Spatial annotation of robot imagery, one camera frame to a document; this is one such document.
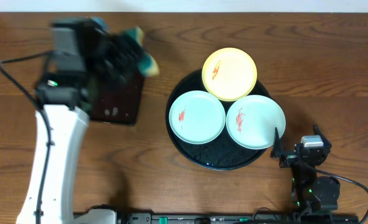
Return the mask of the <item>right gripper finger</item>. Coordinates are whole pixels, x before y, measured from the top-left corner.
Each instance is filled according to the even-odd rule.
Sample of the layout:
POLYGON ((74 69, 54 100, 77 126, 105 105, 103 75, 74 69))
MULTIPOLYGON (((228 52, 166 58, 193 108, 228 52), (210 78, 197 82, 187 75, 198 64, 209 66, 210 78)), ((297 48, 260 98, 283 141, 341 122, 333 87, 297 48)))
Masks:
POLYGON ((319 130, 319 128, 318 128, 318 126, 316 124, 313 125, 313 133, 314 133, 314 135, 318 135, 321 138, 324 147, 330 147, 331 146, 331 143, 322 134, 322 132, 319 130))
POLYGON ((282 147, 281 147, 280 135, 278 132, 278 128, 275 127, 275 137, 274 137, 272 152, 281 152, 281 151, 282 151, 282 147))

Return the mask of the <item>green yellow sponge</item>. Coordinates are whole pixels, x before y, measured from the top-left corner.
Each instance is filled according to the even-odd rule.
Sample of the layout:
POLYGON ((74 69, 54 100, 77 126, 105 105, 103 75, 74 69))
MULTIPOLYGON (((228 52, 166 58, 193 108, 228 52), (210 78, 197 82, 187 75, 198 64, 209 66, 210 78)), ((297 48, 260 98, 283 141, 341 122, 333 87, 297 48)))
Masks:
POLYGON ((123 33, 133 39, 143 54, 138 62, 137 68, 144 77, 155 77, 160 74, 159 66, 155 59, 144 49, 144 32, 139 27, 124 30, 123 33))

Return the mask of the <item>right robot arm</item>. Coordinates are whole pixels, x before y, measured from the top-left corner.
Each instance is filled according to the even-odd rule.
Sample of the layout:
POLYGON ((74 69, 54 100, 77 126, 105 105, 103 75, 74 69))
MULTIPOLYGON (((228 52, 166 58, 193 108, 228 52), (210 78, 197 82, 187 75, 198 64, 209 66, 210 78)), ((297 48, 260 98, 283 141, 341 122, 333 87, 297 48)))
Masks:
POLYGON ((293 212, 296 222, 310 222, 312 218, 324 223, 332 222, 331 212, 337 210, 340 182, 335 177, 317 176, 316 166, 321 165, 332 145, 316 125, 312 136, 303 136, 292 151, 282 149, 277 129, 274 133, 270 157, 279 160, 281 168, 290 168, 293 174, 292 199, 298 209, 293 212))

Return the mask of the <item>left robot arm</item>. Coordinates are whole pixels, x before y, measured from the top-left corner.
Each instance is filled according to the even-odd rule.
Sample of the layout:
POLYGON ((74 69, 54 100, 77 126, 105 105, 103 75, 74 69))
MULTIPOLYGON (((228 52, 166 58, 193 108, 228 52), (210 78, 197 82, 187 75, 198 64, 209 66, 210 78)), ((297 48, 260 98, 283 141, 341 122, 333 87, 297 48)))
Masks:
POLYGON ((80 148, 90 121, 136 122, 144 78, 158 66, 139 27, 110 34, 93 19, 74 19, 53 23, 52 34, 35 85, 37 141, 17 222, 118 223, 118 212, 105 205, 73 214, 80 148))

